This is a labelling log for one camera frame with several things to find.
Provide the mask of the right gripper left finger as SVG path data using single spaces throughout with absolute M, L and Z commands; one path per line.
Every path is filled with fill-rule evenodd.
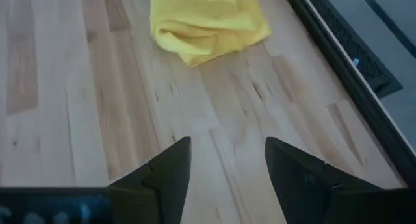
M 105 187 L 0 188 L 0 224 L 180 224 L 191 138 Z

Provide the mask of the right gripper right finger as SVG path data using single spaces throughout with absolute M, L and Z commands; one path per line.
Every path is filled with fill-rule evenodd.
M 287 224 L 416 224 L 416 188 L 378 187 L 274 137 L 265 159 Z

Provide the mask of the yellow microfiber towel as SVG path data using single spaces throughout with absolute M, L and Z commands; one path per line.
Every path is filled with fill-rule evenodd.
M 258 0 L 150 0 L 157 45 L 188 66 L 241 51 L 271 35 Z

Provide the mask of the black perforated metal box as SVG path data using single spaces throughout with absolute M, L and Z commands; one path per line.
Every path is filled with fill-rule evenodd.
M 401 83 L 329 0 L 310 1 L 379 98 L 403 89 Z

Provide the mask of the black aluminium table frame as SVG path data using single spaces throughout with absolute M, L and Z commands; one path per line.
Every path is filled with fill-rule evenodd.
M 416 151 L 310 0 L 287 0 L 403 181 L 416 188 Z

